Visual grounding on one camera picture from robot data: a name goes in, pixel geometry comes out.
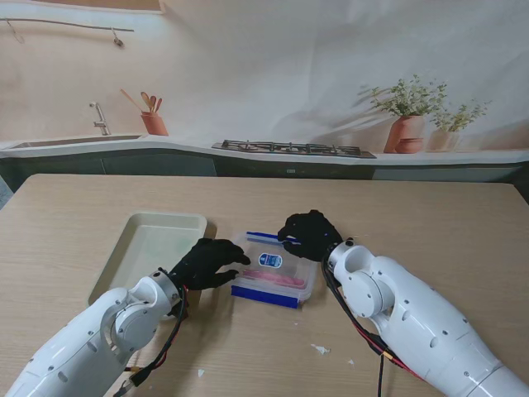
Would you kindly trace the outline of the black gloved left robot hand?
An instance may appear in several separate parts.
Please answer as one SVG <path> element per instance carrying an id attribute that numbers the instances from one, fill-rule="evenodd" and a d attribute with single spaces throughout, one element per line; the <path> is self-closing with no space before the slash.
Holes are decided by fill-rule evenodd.
<path id="1" fill-rule="evenodd" d="M 233 263 L 249 265 L 250 258 L 230 240 L 201 238 L 169 272 L 169 278 L 189 290 L 215 289 L 237 277 L 237 270 L 220 272 Z"/>

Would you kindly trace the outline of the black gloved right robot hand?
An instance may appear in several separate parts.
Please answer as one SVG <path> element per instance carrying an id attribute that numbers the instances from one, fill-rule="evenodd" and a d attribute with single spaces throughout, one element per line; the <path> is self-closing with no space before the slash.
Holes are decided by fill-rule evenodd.
<path id="1" fill-rule="evenodd" d="M 313 209 L 288 217 L 278 231 L 278 241 L 294 256 L 323 262 L 343 242 L 343 238 L 323 213 Z"/>

